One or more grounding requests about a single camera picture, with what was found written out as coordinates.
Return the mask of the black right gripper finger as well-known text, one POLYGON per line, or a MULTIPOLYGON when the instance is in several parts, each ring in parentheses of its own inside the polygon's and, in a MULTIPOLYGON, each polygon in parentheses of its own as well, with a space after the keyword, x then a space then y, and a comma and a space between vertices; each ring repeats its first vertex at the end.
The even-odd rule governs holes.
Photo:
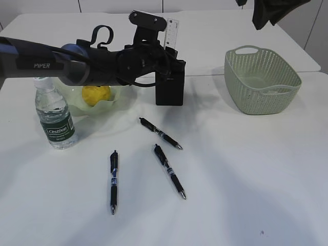
POLYGON ((271 1, 270 23, 274 26, 286 15, 295 10, 296 8, 307 4, 310 0, 287 0, 287 1, 271 1))
POLYGON ((275 1, 254 0, 254 12, 252 22, 256 30, 261 30, 268 22, 274 26, 271 18, 276 12, 275 1))

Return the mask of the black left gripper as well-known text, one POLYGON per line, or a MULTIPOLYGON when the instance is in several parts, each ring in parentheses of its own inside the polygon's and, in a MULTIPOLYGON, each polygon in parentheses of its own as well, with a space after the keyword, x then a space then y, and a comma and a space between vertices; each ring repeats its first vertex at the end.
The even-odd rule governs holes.
POLYGON ((152 72, 165 79, 173 75, 184 77, 186 61, 177 59, 177 54, 178 51, 173 48, 163 48, 158 40, 126 45, 116 56, 117 79, 128 85, 142 86, 136 79, 152 72))

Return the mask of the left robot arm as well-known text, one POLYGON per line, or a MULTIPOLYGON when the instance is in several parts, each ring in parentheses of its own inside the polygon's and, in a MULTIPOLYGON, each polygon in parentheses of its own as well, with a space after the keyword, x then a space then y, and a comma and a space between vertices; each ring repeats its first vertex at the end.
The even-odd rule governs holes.
POLYGON ((57 77, 67 86, 153 87, 136 79, 157 73, 159 81, 181 73, 186 62, 159 43, 126 45, 120 51, 67 44, 62 48, 1 37, 1 81, 7 78, 57 77))

